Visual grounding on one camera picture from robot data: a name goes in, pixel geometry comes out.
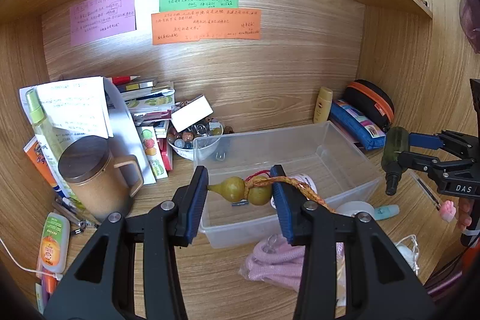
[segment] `light blue small bottle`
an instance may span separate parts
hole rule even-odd
[[[375,221],[389,219],[400,213],[398,205],[383,205],[379,208],[375,208],[375,214],[373,218]]]

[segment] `brown mug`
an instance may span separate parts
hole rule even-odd
[[[143,185],[142,170],[135,155],[114,158],[107,139],[85,136],[72,143],[58,162],[60,175],[80,202],[100,222],[112,212],[126,216],[133,197]],[[131,164],[138,175],[129,187],[119,167]]]

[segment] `white bowl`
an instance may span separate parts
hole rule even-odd
[[[222,135],[223,134],[223,125],[222,124],[220,124],[220,129],[222,130],[222,133],[220,135]],[[215,150],[218,147],[218,142],[219,141],[220,141],[220,138],[217,138],[216,140],[214,140],[212,142],[212,144],[207,145],[206,147],[198,148],[198,153],[199,153],[200,159],[205,159],[208,156],[210,156],[212,153],[214,153]],[[168,142],[168,144],[170,144],[172,146],[173,150],[176,153],[178,153],[178,155],[180,155],[182,158],[186,158],[188,160],[194,160],[193,149],[186,150],[184,148],[178,148],[178,147],[175,147],[175,145],[172,144],[171,142],[169,142],[168,140],[167,140],[167,142]]]

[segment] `pencil case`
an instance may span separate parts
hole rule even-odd
[[[385,133],[360,110],[342,99],[332,102],[330,118],[344,127],[367,151],[385,145]]]
[[[390,97],[378,86],[363,79],[350,83],[342,99],[357,108],[383,131],[388,131],[395,108]]]

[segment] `human hand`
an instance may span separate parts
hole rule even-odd
[[[458,199],[458,221],[457,227],[463,231],[466,227],[472,224],[470,213],[472,212],[473,200],[468,198]]]

